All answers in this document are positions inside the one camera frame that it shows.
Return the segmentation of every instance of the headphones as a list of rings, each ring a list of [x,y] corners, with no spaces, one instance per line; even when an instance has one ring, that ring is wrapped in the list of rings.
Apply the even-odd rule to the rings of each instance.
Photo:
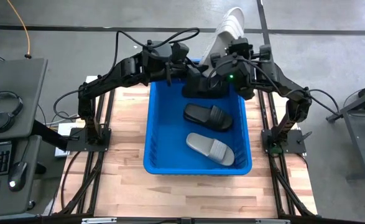
[[[0,112],[0,133],[8,131],[12,125],[15,123],[15,117],[22,111],[23,109],[23,101],[16,93],[11,91],[0,91],[0,97],[10,96],[12,98],[18,99],[19,103],[14,109],[13,112]]]

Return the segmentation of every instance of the blue tray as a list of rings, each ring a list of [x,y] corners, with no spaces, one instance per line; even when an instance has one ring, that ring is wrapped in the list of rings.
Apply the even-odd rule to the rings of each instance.
[[[151,174],[169,175],[244,175],[251,170],[251,152],[244,100],[229,88],[222,99],[191,99],[182,96],[184,81],[155,82],[150,86],[144,167]],[[233,127],[219,133],[186,121],[183,110],[187,103],[205,107],[216,105],[233,117]],[[198,133],[227,144],[235,162],[226,167],[190,149],[189,133]]]

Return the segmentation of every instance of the wooden table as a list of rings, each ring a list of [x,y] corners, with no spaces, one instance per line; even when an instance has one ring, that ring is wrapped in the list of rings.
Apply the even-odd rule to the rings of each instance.
[[[262,120],[258,97],[246,101],[253,164],[248,175],[234,177],[152,175],[145,171],[142,161],[149,89],[149,87],[138,85],[116,90],[110,124],[111,146],[104,159],[95,215],[197,218],[276,217],[269,161],[261,146]],[[286,100],[277,95],[274,95],[274,98],[278,118],[281,120]],[[77,157],[67,176],[65,203],[72,199],[81,185],[86,156],[87,153],[82,152]],[[69,156],[67,159],[65,169],[71,158]],[[307,208],[316,213],[305,163],[302,158],[294,154],[286,155],[286,163],[292,188]],[[91,189],[88,192],[86,207],[89,204]],[[284,190],[280,192],[285,211],[287,211],[285,192]],[[59,210],[60,197],[57,197],[54,211]]]

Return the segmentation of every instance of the slide sandal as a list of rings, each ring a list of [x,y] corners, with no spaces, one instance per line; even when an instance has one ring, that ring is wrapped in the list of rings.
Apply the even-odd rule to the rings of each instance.
[[[233,118],[215,105],[205,108],[188,103],[183,111],[183,117],[214,131],[227,131],[233,124]]]
[[[231,166],[234,162],[234,153],[232,149],[217,139],[190,133],[187,137],[187,144],[191,149],[221,165]]]

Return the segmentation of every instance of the gray floor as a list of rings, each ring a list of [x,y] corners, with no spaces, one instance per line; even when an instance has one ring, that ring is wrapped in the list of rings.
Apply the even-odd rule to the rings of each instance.
[[[268,28],[315,30],[365,30],[364,0],[263,0]],[[245,28],[261,28],[255,0],[241,1],[112,1],[112,0],[18,0],[15,7],[27,24],[118,27],[206,27],[216,28],[223,14],[233,6],[243,8]],[[0,23],[18,24],[17,18],[0,0]],[[170,33],[131,33],[136,39],[164,40]],[[187,41],[189,56],[200,58],[212,34],[200,34]],[[261,34],[246,34],[258,47]],[[103,74],[113,60],[114,33],[30,32],[33,57],[49,59],[40,99],[47,119],[52,104],[63,93],[74,90],[87,75]],[[275,61],[284,73],[303,86],[332,94],[342,106],[352,92],[365,87],[365,36],[271,35]],[[7,60],[22,58],[26,40],[22,31],[0,31],[0,55]],[[138,51],[134,43],[120,39],[119,58]],[[317,97],[332,107],[331,101]],[[59,108],[76,113],[75,96],[61,101]],[[328,124],[329,112],[314,104],[308,119],[300,124],[313,131],[306,140],[309,172],[318,213],[328,218],[365,222],[365,180],[345,181],[361,170],[344,122]],[[41,213],[52,197],[56,180],[41,183],[48,193],[41,195]]]

